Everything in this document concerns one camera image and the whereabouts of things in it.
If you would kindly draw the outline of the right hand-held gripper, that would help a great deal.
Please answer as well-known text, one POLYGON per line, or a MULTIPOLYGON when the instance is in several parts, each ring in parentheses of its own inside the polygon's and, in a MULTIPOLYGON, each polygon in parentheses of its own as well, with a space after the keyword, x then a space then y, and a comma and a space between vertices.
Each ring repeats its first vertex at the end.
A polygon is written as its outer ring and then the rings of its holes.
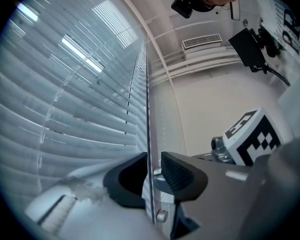
POLYGON ((217 162, 252 166, 260 156, 270 155, 282 137, 264 108, 246 112, 222 136, 211 140, 211 155, 217 162))

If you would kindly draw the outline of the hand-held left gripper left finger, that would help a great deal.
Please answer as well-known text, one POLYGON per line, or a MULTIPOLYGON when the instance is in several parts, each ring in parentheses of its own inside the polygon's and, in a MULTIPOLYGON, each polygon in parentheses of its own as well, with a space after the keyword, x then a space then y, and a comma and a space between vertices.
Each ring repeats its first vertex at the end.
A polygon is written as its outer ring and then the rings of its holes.
POLYGON ((148 235, 147 174, 145 152, 81 167, 37 196, 25 214, 52 235, 148 235))

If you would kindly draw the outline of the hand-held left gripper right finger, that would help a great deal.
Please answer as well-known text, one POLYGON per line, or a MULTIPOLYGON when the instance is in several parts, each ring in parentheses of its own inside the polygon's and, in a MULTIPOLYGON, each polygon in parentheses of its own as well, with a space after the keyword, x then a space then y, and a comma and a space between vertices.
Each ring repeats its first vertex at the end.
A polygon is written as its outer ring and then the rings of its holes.
POLYGON ((250 169, 162 152, 161 173, 175 203, 170 239, 239 240, 244 181, 227 172, 247 175, 250 169))

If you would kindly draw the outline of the white window blinds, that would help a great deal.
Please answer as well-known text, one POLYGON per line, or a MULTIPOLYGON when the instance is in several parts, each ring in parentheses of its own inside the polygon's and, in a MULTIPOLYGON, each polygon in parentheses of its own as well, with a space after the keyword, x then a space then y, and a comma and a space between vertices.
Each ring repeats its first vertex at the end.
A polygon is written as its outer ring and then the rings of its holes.
POLYGON ((146 36, 122 0, 23 0, 0 35, 0 190, 24 209, 146 149, 146 36))

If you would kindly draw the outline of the white ceiling pipe bundle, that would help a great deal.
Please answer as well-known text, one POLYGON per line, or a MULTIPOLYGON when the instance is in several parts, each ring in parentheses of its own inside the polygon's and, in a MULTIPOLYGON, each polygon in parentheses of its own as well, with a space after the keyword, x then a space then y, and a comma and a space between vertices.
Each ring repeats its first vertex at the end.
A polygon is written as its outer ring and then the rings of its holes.
POLYGON ((220 46, 178 54, 171 58, 171 64, 164 68, 157 64, 150 75, 153 85, 199 71, 210 70, 221 66, 240 64, 242 61, 229 43, 220 46))

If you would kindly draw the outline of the black chest-mounted box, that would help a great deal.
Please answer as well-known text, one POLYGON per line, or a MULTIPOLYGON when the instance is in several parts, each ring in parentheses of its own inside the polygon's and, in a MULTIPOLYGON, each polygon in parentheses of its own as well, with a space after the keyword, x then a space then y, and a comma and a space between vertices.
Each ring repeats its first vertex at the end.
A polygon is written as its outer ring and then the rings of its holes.
POLYGON ((244 28, 230 38, 229 43, 238 54, 243 65, 250 68, 252 73, 262 71, 264 74, 267 74, 268 70, 265 57, 253 33, 253 29, 248 30, 244 28))

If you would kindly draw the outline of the white air vent grille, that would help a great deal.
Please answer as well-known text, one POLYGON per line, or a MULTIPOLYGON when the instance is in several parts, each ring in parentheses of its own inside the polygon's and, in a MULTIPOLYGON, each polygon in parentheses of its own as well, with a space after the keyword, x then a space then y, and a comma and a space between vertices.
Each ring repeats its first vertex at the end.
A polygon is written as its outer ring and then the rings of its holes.
POLYGON ((223 39, 220 34, 209 34, 183 40, 181 47, 184 54, 190 54, 205 49, 220 47, 222 42, 223 39))

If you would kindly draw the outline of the person's light shirt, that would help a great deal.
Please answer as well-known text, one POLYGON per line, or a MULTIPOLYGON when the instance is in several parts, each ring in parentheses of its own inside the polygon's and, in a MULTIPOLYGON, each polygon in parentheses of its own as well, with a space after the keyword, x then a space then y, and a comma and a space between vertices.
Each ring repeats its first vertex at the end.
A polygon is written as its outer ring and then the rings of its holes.
POLYGON ((300 26, 289 6, 282 0, 256 0, 261 25, 300 63, 300 26))

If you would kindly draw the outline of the partition frame post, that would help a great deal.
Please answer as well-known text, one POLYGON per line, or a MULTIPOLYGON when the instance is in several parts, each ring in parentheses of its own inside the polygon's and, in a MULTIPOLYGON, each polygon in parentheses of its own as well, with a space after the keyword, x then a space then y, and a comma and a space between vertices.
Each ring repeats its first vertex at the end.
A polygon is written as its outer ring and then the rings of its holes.
POLYGON ((151 128, 150 128, 150 101, 149 101, 149 55, 148 55, 148 43, 149 38, 146 37, 143 42, 145 49, 145 111, 146 111, 146 136, 147 136, 147 169, 149 179, 149 198, 150 198, 150 210, 151 210, 151 221, 156 227, 156 207, 155 207, 155 193, 153 184, 153 165, 152 165, 152 151, 151 151, 151 128))

